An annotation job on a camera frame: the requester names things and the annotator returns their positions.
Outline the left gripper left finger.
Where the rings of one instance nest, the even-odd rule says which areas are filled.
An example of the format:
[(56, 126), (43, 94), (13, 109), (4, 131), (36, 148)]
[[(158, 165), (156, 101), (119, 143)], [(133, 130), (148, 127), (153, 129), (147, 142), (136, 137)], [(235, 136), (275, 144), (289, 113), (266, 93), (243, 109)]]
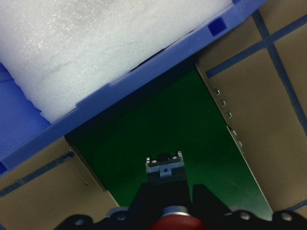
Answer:
[(191, 215), (191, 198), (186, 182), (142, 183), (134, 197), (130, 216), (163, 216), (171, 213)]

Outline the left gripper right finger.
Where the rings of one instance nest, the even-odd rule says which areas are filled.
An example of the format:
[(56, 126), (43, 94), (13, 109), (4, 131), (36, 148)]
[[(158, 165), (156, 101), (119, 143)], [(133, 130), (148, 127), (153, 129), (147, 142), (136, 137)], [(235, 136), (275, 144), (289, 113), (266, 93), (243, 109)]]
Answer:
[(193, 186), (192, 211), (196, 217), (222, 217), (232, 212), (203, 184)]

